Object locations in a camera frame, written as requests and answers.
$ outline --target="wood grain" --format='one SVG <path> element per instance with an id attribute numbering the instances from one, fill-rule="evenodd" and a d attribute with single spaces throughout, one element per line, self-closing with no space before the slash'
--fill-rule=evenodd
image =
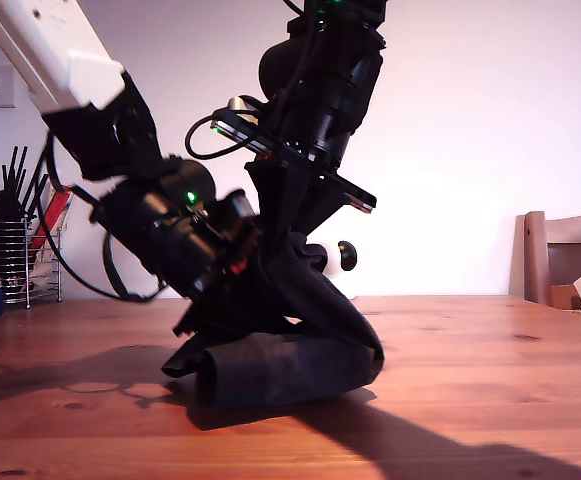
<path id="1" fill-rule="evenodd" d="M 214 412 L 161 364 L 183 300 L 0 318 L 0 477 L 581 479 L 581 316 L 506 297 L 361 298 L 386 349 L 338 399 Z"/>

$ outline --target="white wall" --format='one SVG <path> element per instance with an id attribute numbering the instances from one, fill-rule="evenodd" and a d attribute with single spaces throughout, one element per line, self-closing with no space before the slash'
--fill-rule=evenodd
<path id="1" fill-rule="evenodd" d="M 281 0 L 82 0 L 111 55 L 133 75 L 164 152 L 182 152 L 190 124 L 235 94 L 262 96 L 258 61 L 286 38 Z M 384 68 L 341 173 L 378 197 L 315 233 L 359 251 L 357 294 L 506 293 L 515 216 L 581 214 L 581 0 L 390 0 Z M 0 54 L 0 63 L 7 60 Z M 0 160 L 38 152 L 44 125 L 25 88 L 0 111 Z M 224 145 L 200 132 L 199 150 Z M 67 181 L 74 163 L 62 161 Z M 247 152 L 208 164 L 219 193 L 246 186 Z M 106 185 L 88 185 L 102 193 Z M 69 261 L 105 285 L 101 231 L 73 206 Z M 116 250 L 133 288 L 150 278 Z M 66 296 L 87 296 L 73 282 Z"/>

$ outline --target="red object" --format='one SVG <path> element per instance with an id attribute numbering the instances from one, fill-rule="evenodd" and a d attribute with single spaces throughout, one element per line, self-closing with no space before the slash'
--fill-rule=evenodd
<path id="1" fill-rule="evenodd" d="M 57 220 L 61 215 L 61 212 L 63 212 L 63 209 L 66 207 L 68 200 L 70 200 L 70 192 L 55 192 L 52 200 L 50 200 L 50 204 L 48 205 L 48 208 L 46 208 L 46 213 L 44 214 L 50 232 L 52 232 L 52 228 L 54 227 L 54 224 L 57 223 Z M 30 242 L 30 250 L 33 253 L 36 253 L 36 251 L 43 246 L 45 241 L 46 237 L 45 232 L 43 231 L 43 226 L 39 225 L 32 242 Z"/>

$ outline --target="black knob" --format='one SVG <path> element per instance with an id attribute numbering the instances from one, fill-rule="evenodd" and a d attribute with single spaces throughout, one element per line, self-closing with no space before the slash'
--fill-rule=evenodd
<path id="1" fill-rule="evenodd" d="M 357 266 L 357 249 L 350 242 L 341 240 L 339 242 L 339 252 L 341 252 L 341 269 L 349 272 Z"/>

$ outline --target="robotic arm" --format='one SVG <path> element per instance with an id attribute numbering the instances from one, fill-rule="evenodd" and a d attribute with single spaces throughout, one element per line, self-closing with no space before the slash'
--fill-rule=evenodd
<path id="1" fill-rule="evenodd" d="M 259 66 L 268 101 L 236 97 L 186 136 L 188 152 L 200 160 L 242 147 L 256 153 L 245 167 L 259 194 L 261 212 L 255 215 L 241 190 L 217 200 L 212 176 L 201 163 L 163 158 L 147 105 L 75 0 L 0 0 L 0 47 L 29 85 L 51 134 L 79 163 L 83 178 L 123 177 L 101 199 L 81 195 L 93 205 L 91 220 L 160 281 L 193 301 L 175 333 L 195 335 L 164 372 L 199 372 L 200 391 L 217 405 L 226 393 L 230 406 L 341 393 L 370 383 L 381 368 L 383 352 L 374 331 L 321 275 L 324 249 L 306 245 L 305 239 L 344 205 L 367 213 L 376 205 L 374 196 L 341 178 L 337 169 L 379 75 L 385 41 L 376 28 L 384 21 L 385 3 L 305 0 L 303 11 L 293 8 L 298 17 L 288 23 L 289 40 L 270 48 Z M 235 145 L 214 155 L 194 152 L 192 134 L 206 122 Z M 51 151 L 47 146 L 46 157 Z M 54 160 L 46 160 L 52 177 Z M 111 283 L 120 296 L 132 299 L 113 281 L 116 271 L 108 268 L 107 250 Z M 294 325 L 289 316 L 302 321 Z M 262 334 L 270 336 L 264 337 L 265 347 L 257 343 Z M 221 360 L 237 345 L 274 351 L 295 341 L 288 336 L 303 339 L 297 345 L 316 356 L 309 365 L 295 365 L 289 377 L 294 380 L 288 380 L 294 383 L 285 390 L 250 382 L 263 378 L 252 374 L 266 364 L 263 358 L 238 371 Z M 324 351 L 330 352 L 330 366 L 315 367 L 312 362 L 324 354 L 317 352 Z M 334 357 L 341 358 L 338 366 L 331 364 Z M 344 364 L 350 365 L 336 371 Z M 274 365 L 267 365 L 273 376 Z M 332 380 L 318 388 L 309 381 L 306 388 L 306 377 L 314 372 Z M 226 379 L 235 376 L 243 380 L 237 390 L 249 392 L 240 400 L 227 386 Z"/>

